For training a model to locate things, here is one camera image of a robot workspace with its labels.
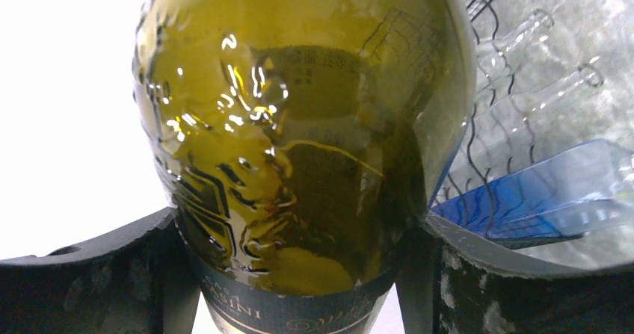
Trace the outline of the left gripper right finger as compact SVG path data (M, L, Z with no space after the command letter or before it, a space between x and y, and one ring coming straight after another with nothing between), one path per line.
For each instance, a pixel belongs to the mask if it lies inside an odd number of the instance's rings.
M525 256L430 214L396 281L406 333L631 333L633 265L581 270Z

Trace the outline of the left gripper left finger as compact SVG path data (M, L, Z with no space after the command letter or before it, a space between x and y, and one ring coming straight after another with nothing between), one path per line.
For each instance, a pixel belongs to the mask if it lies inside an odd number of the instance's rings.
M199 297L169 208L1 261L3 333L190 333Z

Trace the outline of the small clear glass bottle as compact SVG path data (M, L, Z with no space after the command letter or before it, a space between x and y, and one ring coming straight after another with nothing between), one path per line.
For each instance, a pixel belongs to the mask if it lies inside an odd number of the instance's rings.
M533 93L509 93L466 123L467 133L444 180L439 198L450 200L535 162L537 139L548 116L576 96L587 98L604 84L590 64Z

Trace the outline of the dark green wine bottle front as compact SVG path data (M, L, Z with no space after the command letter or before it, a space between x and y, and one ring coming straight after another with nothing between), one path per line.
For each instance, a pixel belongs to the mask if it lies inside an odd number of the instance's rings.
M222 333L368 333L464 135L463 0L148 0L134 100Z

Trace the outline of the clear slim glass bottle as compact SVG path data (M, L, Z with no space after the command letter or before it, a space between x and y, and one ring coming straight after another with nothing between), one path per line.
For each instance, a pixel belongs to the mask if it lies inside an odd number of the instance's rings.
M474 100L480 102L487 93L515 74L523 63L526 50L544 39L554 24L549 12L537 8L504 37L477 45Z

